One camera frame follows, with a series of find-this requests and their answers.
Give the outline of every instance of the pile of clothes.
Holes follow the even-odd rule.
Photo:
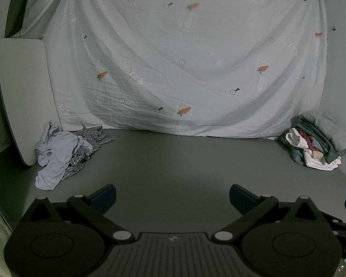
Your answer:
[[[292,128],[278,140],[290,148],[292,159],[301,165],[331,171],[346,154],[346,132],[331,117],[310,110],[295,117]]]
[[[86,128],[74,133],[62,131],[49,122],[35,146],[38,163],[45,167],[38,172],[35,185],[41,190],[53,190],[64,180],[82,170],[85,161],[100,149],[102,144],[114,140],[102,133],[102,126]]]

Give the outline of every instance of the plaid shirt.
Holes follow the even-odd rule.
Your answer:
[[[100,149],[101,145],[114,140],[109,134],[102,133],[102,126],[86,128],[82,123],[83,129],[76,131],[74,135],[81,136],[92,146],[92,151],[85,146],[81,146],[72,156],[69,166],[66,168],[62,180],[78,173],[84,168],[84,162],[89,160],[91,156]]]

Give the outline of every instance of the white board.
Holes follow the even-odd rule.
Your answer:
[[[60,126],[45,45],[37,39],[0,40],[0,90],[13,139],[26,165],[50,120]]]

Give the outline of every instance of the crumpled clothing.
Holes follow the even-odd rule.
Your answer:
[[[287,141],[296,148],[301,148],[307,151],[311,155],[311,150],[308,147],[307,141],[300,135],[300,133],[295,129],[291,128],[290,132],[286,134]]]
[[[300,117],[314,124],[331,141],[338,152],[346,149],[346,131],[326,113],[309,110],[301,113]]]
[[[83,123],[82,126],[83,129],[75,132],[75,135],[82,136],[82,138],[88,141],[92,145],[93,152],[99,150],[101,145],[114,140],[114,137],[111,135],[102,133],[102,126],[86,128]]]
[[[295,129],[290,129],[290,132],[286,134],[287,141],[297,147],[302,148],[304,150],[304,159],[306,166],[310,168],[315,168],[319,170],[324,171],[331,171],[338,167],[339,164],[341,164],[341,157],[337,157],[334,161],[332,161],[330,164],[326,163],[325,159],[314,159],[313,158],[313,152],[309,149],[307,141],[300,135],[300,133]]]
[[[35,185],[41,190],[53,190],[62,180],[73,154],[80,147],[92,146],[68,131],[60,131],[53,122],[49,122],[39,142],[35,146],[39,165],[45,166],[36,176]]]
[[[76,153],[73,155],[70,160],[70,164],[65,170],[62,180],[78,173],[85,166],[85,161],[89,160],[96,152],[100,149],[101,145],[106,144],[114,140],[114,137],[111,137],[109,134],[102,133],[102,126],[86,128],[82,123],[83,129],[77,132],[74,132],[74,135],[83,138],[89,145],[82,145],[79,149],[76,149]]]
[[[304,160],[304,151],[301,148],[296,148],[292,146],[287,140],[286,140],[286,134],[288,133],[288,130],[285,130],[279,137],[278,141],[283,144],[285,147],[290,149],[291,158],[294,162],[297,164],[306,166],[306,162]]]
[[[341,157],[337,157],[337,159],[333,160],[330,164],[326,163],[324,159],[318,160],[314,159],[309,155],[308,152],[304,151],[304,158],[306,161],[306,165],[309,168],[314,168],[323,171],[332,171],[337,168],[339,164],[341,164]]]
[[[57,133],[61,132],[57,124],[50,121],[46,124],[45,131],[40,140],[35,145],[35,153],[37,154],[38,164],[42,167],[48,164],[51,155],[51,148],[49,147],[50,138],[54,137]]]
[[[320,150],[318,150],[316,147],[314,147],[314,146],[311,144],[311,139],[310,139],[310,137],[309,137],[305,132],[302,132],[301,130],[299,130],[298,132],[299,132],[299,134],[303,137],[303,139],[306,140],[306,142],[307,142],[308,147],[309,147],[310,150],[312,150],[312,151],[319,151],[319,152],[320,152]]]

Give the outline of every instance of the folded clothes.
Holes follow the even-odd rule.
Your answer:
[[[286,140],[292,146],[301,149],[308,149],[307,141],[300,135],[300,133],[295,128],[292,128],[289,131],[290,132],[286,134]]]
[[[324,158],[323,153],[320,152],[320,151],[312,151],[311,153],[312,153],[311,156],[312,156],[314,159],[319,159],[319,160],[321,160],[322,158]]]
[[[312,136],[310,136],[311,139],[311,145],[318,149],[318,151],[323,151],[322,146],[320,146],[320,143]]]
[[[330,164],[326,163],[324,158],[317,159],[313,157],[313,154],[315,156],[316,153],[320,153],[322,156],[323,154],[319,151],[310,150],[308,148],[307,141],[300,135],[300,133],[295,128],[290,129],[290,132],[286,134],[286,139],[291,145],[296,145],[297,148],[303,147],[305,163],[306,166],[310,168],[331,171],[337,168],[339,164],[341,164],[341,157],[338,157]]]
[[[321,152],[323,152],[327,163],[331,163],[333,160],[337,159],[337,157],[346,154],[345,150],[338,152],[324,134],[309,121],[301,119],[301,124],[296,125],[296,128],[314,137],[320,143],[322,148]]]
[[[286,134],[288,133],[288,130],[285,130],[279,137],[278,141],[283,144],[285,147],[290,149],[291,158],[294,162],[306,166],[305,160],[304,160],[304,151],[301,148],[296,148],[292,146],[286,139]]]
[[[326,113],[309,110],[301,113],[300,117],[314,124],[323,132],[338,152],[346,149],[346,131]]]
[[[311,139],[310,137],[305,133],[302,132],[301,130],[299,131],[299,134],[306,140],[308,147],[310,150],[312,151],[319,151],[316,147],[313,147],[313,145],[311,144]]]

